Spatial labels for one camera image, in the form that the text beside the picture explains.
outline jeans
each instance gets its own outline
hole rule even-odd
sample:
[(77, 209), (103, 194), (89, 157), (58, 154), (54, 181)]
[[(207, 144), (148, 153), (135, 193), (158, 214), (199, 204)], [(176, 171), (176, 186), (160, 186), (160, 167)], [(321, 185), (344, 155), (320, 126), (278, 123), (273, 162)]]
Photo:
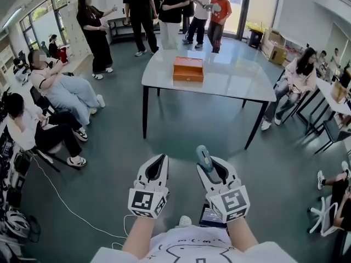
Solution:
[(141, 25), (145, 30), (145, 34), (148, 38), (150, 49), (153, 53), (158, 51), (157, 40), (154, 34), (154, 25), (152, 23), (152, 18), (148, 16), (138, 16), (131, 15), (131, 24), (134, 32), (135, 42), (138, 47), (138, 51), (143, 52), (145, 50), (145, 46), (143, 44), (143, 40), (141, 38)]
[(35, 143), (39, 150), (49, 151), (64, 141), (71, 157), (76, 157), (82, 151), (72, 130), (82, 127), (70, 112), (61, 112), (49, 117), (49, 124), (57, 125), (51, 129), (43, 130), (40, 122), (37, 124)]
[(283, 116), (284, 112), (289, 110), (299, 100), (301, 94), (295, 94), (293, 92), (290, 92), (289, 98), (280, 107), (279, 111), (275, 113), (275, 110), (278, 107), (279, 101), (288, 92), (289, 92), (289, 86), (288, 86), (287, 80), (283, 80), (282, 82), (279, 83), (277, 89), (275, 90), (276, 102), (271, 102), (267, 110), (265, 111), (265, 114), (263, 117), (265, 121), (271, 123), (274, 115), (278, 120), (281, 120), (281, 117)]
[(163, 22), (160, 20), (160, 35), (161, 44), (164, 50), (177, 50), (178, 49), (178, 33), (180, 24), (172, 22)]
[(224, 25), (218, 24), (214, 21), (210, 21), (210, 24), (207, 30), (207, 36), (212, 45), (213, 53), (219, 53), (220, 40), (222, 39), (223, 31), (224, 31)]
[(198, 44), (203, 44), (203, 36), (205, 34), (206, 22), (207, 22), (207, 20), (200, 20), (196, 17), (193, 17), (193, 20), (191, 21), (191, 24), (190, 24), (189, 30), (188, 30), (187, 40), (189, 42), (193, 41), (195, 30), (197, 29), (196, 41)]

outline desk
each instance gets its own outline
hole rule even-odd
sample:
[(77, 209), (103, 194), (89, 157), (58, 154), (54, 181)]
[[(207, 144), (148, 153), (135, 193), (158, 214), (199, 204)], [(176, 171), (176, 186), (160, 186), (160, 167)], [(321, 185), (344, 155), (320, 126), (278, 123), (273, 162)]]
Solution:
[[(173, 81), (173, 63), (176, 56), (203, 59), (203, 83)], [(268, 102), (276, 101), (272, 84), (258, 63), (226, 54), (190, 50), (159, 50), (150, 59), (141, 83), (144, 86), (144, 138), (146, 138), (148, 127), (149, 88), (157, 88), (158, 96), (160, 96), (160, 89), (172, 89), (261, 103), (261, 110), (245, 149), (248, 148), (257, 131)]]
[[(336, 112), (344, 114), (344, 115), (351, 115), (351, 109), (347, 105), (347, 103), (344, 103), (345, 101), (343, 100), (341, 103), (337, 103), (332, 97), (331, 97), (331, 90), (332, 90), (332, 85), (328, 82), (325, 82), (319, 78), (316, 80), (316, 85), (317, 89), (311, 95), (311, 97), (305, 102), (305, 104), (297, 111), (297, 115), (299, 118), (307, 125), (306, 126), (306, 132), (305, 134), (308, 133), (311, 129), (317, 134), (320, 135), (321, 131), (318, 131), (319, 126), (316, 128), (315, 125), (317, 122), (320, 120), (320, 118), (324, 115), (324, 113), (327, 111), (328, 107), (332, 110), (332, 113), (329, 117), (329, 120), (331, 120)], [(313, 109), (312, 113), (309, 115), (309, 119), (307, 120), (302, 114), (301, 111), (319, 94), (319, 92), (322, 93), (323, 99), (318, 103), (318, 105)], [(312, 120), (312, 115), (313, 113), (318, 109), (318, 107), (324, 102), (327, 102), (327, 105), (324, 107), (322, 110), (321, 114), (317, 117), (317, 119), (314, 122), (311, 122)]]

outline black dress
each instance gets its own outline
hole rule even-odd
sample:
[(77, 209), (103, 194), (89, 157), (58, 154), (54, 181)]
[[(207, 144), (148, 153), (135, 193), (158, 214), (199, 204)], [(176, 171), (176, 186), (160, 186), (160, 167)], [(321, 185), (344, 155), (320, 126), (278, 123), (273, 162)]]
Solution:
[(91, 25), (95, 27), (101, 26), (100, 18), (103, 16), (103, 12), (93, 7), (97, 12), (97, 16), (88, 17), (84, 12), (78, 12), (77, 21), (82, 27), (82, 31), (86, 37), (88, 45), (94, 55), (93, 60), (93, 73), (98, 74), (105, 71), (106, 68), (112, 66), (112, 58), (110, 53), (110, 46), (106, 39), (106, 32), (101, 30), (85, 30), (84, 25)]

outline helmet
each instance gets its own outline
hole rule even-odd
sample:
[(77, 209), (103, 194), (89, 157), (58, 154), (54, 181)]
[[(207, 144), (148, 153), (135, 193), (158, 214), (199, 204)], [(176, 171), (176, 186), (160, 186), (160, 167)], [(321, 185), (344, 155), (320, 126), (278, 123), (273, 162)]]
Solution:
[(30, 225), (26, 217), (13, 207), (6, 212), (5, 224), (13, 234), (22, 238), (29, 236)]

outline woman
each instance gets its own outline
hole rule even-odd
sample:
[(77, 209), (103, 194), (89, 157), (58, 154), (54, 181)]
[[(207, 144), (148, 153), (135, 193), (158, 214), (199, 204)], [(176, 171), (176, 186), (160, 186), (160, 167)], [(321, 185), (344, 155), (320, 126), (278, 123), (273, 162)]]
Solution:
[(89, 124), (90, 114), (95, 114), (99, 105), (105, 107), (103, 97), (95, 95), (87, 80), (61, 73), (63, 63), (60, 60), (46, 58), (38, 50), (33, 50), (28, 61), (33, 86), (55, 108), (70, 111), (82, 125)]
[[(285, 67), (285, 75), (275, 91), (276, 102), (271, 102), (264, 114), (261, 130), (266, 130), (272, 124), (273, 117), (276, 125), (280, 125), (281, 117), (284, 112), (289, 110), (294, 104), (303, 97), (307, 91), (314, 90), (316, 87), (316, 52), (312, 48), (307, 48), (301, 58), (295, 58)], [(287, 95), (289, 98), (275, 114), (281, 98)]]
[(97, 80), (104, 78), (101, 73), (106, 71), (111, 73), (113, 70), (110, 46), (106, 39), (108, 25), (101, 25), (100, 19), (112, 12), (117, 11), (114, 6), (111, 10), (101, 12), (91, 6), (92, 0), (78, 0), (77, 21), (82, 27), (82, 31), (87, 39), (88, 45), (94, 55), (93, 77)]
[(87, 141), (88, 136), (71, 113), (63, 112), (45, 117), (40, 107), (25, 104), (19, 94), (4, 94), (3, 101), (9, 115), (9, 134), (23, 150), (37, 146), (39, 150), (47, 152), (64, 141), (71, 155), (67, 158), (67, 164), (74, 167), (87, 164), (87, 160), (79, 156), (82, 149), (75, 136), (81, 141)]
[(49, 39), (50, 41), (49, 53), (51, 57), (56, 59), (61, 59), (62, 63), (64, 64), (67, 62), (66, 48), (60, 49), (59, 47), (57, 47), (56, 39), (57, 39), (57, 35), (52, 34)]
[(219, 53), (220, 40), (224, 31), (224, 24), (231, 15), (231, 6), (229, 0), (211, 0), (211, 4), (216, 7), (212, 8), (211, 21), (208, 26), (207, 36), (212, 45), (212, 52)]
[(176, 50), (177, 38), (182, 21), (182, 7), (189, 5), (189, 0), (159, 0), (161, 43), (164, 50)]

